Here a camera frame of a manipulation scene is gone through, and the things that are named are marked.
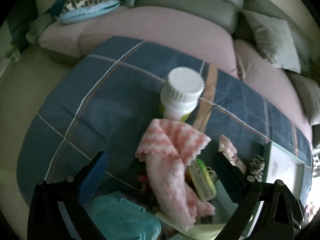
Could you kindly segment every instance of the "bottle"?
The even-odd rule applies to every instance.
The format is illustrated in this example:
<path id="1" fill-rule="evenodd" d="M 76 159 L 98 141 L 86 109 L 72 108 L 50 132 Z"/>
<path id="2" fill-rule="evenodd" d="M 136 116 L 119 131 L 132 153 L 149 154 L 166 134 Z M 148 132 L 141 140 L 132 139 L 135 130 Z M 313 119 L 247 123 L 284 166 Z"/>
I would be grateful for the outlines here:
<path id="1" fill-rule="evenodd" d="M 197 71 L 188 67 L 171 70 L 160 94 L 163 118 L 184 122 L 196 108 L 203 90 L 204 80 Z"/>

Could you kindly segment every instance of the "pink and white cloth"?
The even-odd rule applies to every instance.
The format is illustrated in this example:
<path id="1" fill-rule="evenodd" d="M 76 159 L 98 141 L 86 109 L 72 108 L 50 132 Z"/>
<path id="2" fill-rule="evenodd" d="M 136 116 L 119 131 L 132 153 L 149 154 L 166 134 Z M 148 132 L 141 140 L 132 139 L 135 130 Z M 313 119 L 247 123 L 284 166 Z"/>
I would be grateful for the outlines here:
<path id="1" fill-rule="evenodd" d="M 184 176 L 186 167 L 210 140 L 186 123 L 154 119 L 136 152 L 136 157 L 146 162 L 150 186 L 160 208 L 184 231 L 193 227 L 195 217 L 214 215 L 215 208 L 199 200 Z"/>

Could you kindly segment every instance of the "beige floor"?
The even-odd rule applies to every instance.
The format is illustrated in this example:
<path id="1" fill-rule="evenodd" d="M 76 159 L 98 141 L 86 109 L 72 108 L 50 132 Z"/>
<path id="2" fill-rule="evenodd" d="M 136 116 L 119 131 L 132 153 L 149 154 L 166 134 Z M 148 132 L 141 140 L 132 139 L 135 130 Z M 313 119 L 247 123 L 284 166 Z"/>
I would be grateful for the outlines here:
<path id="1" fill-rule="evenodd" d="M 34 116 L 69 70 L 30 45 L 0 77 L 0 208 L 20 239 L 27 239 L 29 209 L 16 180 L 19 152 Z"/>

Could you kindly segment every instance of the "teal plastic container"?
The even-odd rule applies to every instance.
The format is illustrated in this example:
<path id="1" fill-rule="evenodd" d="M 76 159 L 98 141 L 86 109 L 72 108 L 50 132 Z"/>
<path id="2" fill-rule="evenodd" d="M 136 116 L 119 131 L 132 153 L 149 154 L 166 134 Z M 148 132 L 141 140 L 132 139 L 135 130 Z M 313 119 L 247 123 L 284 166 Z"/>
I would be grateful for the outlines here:
<path id="1" fill-rule="evenodd" d="M 156 240 L 161 232 L 154 215 L 124 198 L 97 197 L 87 212 L 108 240 Z"/>

